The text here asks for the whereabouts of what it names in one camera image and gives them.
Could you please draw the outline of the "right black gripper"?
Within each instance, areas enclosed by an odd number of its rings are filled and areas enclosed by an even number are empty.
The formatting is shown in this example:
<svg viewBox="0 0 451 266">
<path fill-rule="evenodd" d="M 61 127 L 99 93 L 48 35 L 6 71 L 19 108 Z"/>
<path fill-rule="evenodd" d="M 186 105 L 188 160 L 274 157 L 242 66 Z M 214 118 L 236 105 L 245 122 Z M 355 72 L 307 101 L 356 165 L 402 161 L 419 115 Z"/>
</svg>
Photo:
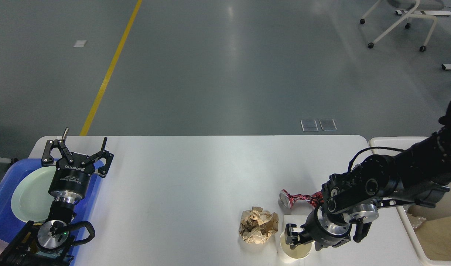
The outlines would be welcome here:
<svg viewBox="0 0 451 266">
<path fill-rule="evenodd" d="M 315 249 L 342 246 L 352 240 L 350 236 L 352 226 L 350 224 L 338 225 L 322 210 L 315 208 L 307 217 L 306 223 L 298 227 L 288 223 L 285 227 L 285 241 L 290 247 L 315 243 Z"/>
</svg>

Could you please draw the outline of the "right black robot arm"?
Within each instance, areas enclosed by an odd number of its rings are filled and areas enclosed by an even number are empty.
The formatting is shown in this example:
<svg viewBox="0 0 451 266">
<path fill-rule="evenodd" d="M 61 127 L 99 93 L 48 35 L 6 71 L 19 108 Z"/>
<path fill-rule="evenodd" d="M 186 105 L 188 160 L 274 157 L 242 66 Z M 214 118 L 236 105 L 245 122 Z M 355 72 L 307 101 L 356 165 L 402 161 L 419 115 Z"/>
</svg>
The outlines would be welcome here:
<svg viewBox="0 0 451 266">
<path fill-rule="evenodd" d="M 361 242 L 381 208 L 416 204 L 435 208 L 451 183 L 451 101 L 443 126 L 395 156 L 371 155 L 347 172 L 330 175 L 320 192 L 309 197 L 314 210 L 305 224 L 286 224 L 290 249 L 315 244 L 315 249 Z"/>
</svg>

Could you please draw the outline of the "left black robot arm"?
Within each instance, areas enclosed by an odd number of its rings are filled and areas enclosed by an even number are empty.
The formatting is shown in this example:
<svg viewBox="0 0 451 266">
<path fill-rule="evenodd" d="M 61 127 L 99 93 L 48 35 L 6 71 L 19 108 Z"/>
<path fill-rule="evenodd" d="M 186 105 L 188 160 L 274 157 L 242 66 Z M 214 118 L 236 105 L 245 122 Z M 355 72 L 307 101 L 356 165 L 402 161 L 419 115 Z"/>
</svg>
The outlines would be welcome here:
<svg viewBox="0 0 451 266">
<path fill-rule="evenodd" d="M 66 146 L 69 128 L 60 139 L 47 140 L 41 157 L 43 168 L 54 168 L 48 194 L 53 197 L 46 219 L 29 220 L 0 253 L 0 266 L 68 266 L 75 246 L 95 237 L 89 221 L 76 221 L 76 205 L 85 199 L 94 175 L 105 177 L 114 155 L 106 148 L 97 153 L 71 152 Z"/>
</svg>

